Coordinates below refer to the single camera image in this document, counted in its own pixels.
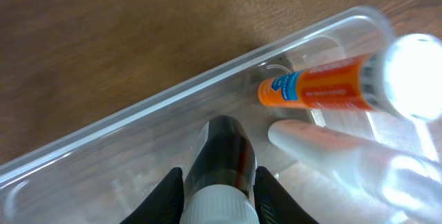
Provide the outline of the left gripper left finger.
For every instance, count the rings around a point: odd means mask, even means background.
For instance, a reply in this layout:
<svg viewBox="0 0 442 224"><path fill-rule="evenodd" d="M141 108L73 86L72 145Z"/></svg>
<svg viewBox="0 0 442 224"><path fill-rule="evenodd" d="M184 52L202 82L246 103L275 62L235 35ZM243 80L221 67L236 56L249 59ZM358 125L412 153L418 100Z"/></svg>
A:
<svg viewBox="0 0 442 224"><path fill-rule="evenodd" d="M121 224L178 224L184 209L182 169L172 168Z"/></svg>

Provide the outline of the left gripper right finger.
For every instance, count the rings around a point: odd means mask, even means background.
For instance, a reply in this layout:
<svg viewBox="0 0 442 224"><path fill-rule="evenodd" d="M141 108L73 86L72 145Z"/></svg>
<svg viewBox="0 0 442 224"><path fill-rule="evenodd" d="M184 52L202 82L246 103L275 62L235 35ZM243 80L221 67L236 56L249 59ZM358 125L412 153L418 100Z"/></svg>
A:
<svg viewBox="0 0 442 224"><path fill-rule="evenodd" d="M318 224L266 167L256 169L253 193L260 224Z"/></svg>

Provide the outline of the dark brown bottle white cap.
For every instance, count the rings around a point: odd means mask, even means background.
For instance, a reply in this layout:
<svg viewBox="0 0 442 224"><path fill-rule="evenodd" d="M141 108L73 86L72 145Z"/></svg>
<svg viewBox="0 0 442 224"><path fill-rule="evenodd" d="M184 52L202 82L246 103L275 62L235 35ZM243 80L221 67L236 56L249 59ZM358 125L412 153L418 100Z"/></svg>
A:
<svg viewBox="0 0 442 224"><path fill-rule="evenodd" d="M211 118L198 135L202 144L184 180L183 224L254 224L250 201L257 167L253 147L238 120Z"/></svg>

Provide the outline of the white plastic bottle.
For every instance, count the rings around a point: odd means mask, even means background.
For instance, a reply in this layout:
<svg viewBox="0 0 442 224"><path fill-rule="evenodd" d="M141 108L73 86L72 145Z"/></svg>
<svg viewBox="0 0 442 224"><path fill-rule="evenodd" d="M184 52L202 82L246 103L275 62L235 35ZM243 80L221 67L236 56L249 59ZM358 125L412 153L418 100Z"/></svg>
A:
<svg viewBox="0 0 442 224"><path fill-rule="evenodd" d="M300 120L280 120L269 141L343 187L426 223L441 222L441 164Z"/></svg>

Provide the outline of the orange tube white cap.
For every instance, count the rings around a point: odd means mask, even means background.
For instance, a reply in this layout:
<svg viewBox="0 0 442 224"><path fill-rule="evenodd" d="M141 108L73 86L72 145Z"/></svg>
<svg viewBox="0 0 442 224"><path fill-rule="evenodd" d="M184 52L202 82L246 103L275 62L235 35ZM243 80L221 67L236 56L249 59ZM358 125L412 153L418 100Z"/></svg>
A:
<svg viewBox="0 0 442 224"><path fill-rule="evenodd" d="M399 37L387 48L263 81L265 106L382 111L432 122L441 117L441 40Z"/></svg>

